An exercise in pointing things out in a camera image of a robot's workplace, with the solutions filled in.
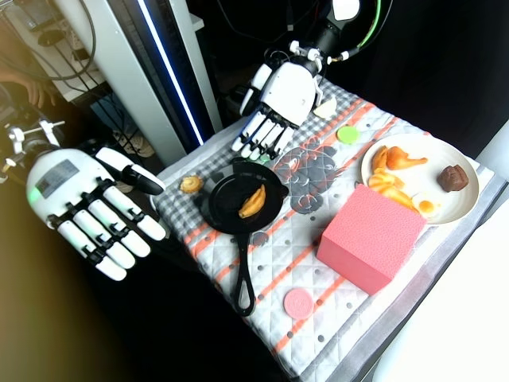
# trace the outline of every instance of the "plate of food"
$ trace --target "plate of food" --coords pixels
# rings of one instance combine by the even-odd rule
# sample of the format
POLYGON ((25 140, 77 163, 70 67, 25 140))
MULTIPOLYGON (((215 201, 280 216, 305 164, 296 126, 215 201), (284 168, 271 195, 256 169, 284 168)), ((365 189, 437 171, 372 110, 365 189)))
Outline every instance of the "plate of food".
POLYGON ((420 213, 428 224, 466 216, 479 199, 479 178, 456 148, 431 135, 397 134, 364 155, 363 183, 420 213))

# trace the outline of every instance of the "led light strip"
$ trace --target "led light strip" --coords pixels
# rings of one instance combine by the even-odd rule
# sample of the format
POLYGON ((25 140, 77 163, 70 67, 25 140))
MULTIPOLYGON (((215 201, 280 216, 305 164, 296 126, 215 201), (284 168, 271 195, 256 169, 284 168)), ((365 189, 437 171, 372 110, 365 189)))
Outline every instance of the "led light strip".
POLYGON ((175 86, 175 89, 177 90, 177 94, 179 98, 181 99, 182 106, 184 107, 185 113, 188 115, 189 122, 191 123, 192 129, 194 130, 195 136, 198 138, 198 142, 200 143, 200 146, 204 144, 204 140, 201 138, 200 132, 198 131, 198 127, 196 126, 196 123, 194 122, 194 118, 192 117, 191 111, 189 110, 189 106, 187 101, 185 100, 184 94, 182 93, 181 86, 178 84, 177 78, 175 77, 175 72, 173 71, 172 65, 169 63, 168 56, 166 55, 166 51, 162 46, 161 39, 159 38, 159 35, 157 34, 157 30, 155 25, 153 24, 152 17, 150 16, 149 10, 146 7, 144 0, 138 0, 138 4, 140 5, 140 8, 143 13, 143 17, 145 18, 146 24, 149 26, 150 33, 152 33, 152 38, 156 43, 157 50, 159 50, 159 54, 161 55, 161 58, 163 62, 165 63, 166 70, 168 71, 169 77, 172 79, 173 86, 175 86))

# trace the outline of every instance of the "white robotic hand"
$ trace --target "white robotic hand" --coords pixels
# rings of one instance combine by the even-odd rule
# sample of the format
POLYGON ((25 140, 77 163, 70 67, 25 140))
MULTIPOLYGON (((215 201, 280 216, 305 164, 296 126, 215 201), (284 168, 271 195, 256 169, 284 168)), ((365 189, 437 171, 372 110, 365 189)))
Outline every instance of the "white robotic hand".
POLYGON ((231 149, 251 160, 262 154, 276 158, 313 108, 317 89, 316 77, 302 65, 285 62, 273 72, 263 64, 251 81, 240 112, 244 112, 256 90, 261 91, 260 105, 231 149))
MULTIPOLYGON (((96 156, 108 168, 146 185, 150 193, 165 188, 154 175, 116 151, 102 148, 96 156)), ((134 255, 150 253, 150 245, 125 221, 153 240, 165 237, 165 229, 115 187, 105 167, 79 150, 42 154, 30 170, 26 192, 39 218, 113 280, 126 277, 126 270, 135 264, 134 255)))

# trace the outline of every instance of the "egg yolk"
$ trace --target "egg yolk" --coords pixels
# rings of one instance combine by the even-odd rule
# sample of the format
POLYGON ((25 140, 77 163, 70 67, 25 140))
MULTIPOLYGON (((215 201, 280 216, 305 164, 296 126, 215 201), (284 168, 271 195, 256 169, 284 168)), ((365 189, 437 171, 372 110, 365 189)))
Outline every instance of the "egg yolk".
POLYGON ((430 201, 422 201, 419 203, 419 209, 424 213, 432 213, 435 209, 435 206, 430 201))

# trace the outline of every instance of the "green cable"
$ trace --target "green cable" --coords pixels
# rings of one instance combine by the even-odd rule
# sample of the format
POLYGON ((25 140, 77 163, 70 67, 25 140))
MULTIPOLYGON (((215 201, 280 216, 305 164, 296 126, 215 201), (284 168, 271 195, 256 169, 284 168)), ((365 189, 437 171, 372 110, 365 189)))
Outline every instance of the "green cable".
POLYGON ((367 41, 371 38, 373 35, 376 26, 379 23, 380 19, 380 10, 382 9, 382 0, 376 0, 376 13, 375 13, 375 20, 373 21, 373 24, 371 24, 371 28, 369 29, 369 32, 367 32, 366 37, 357 45, 357 48, 360 48, 364 44, 367 43, 367 41))

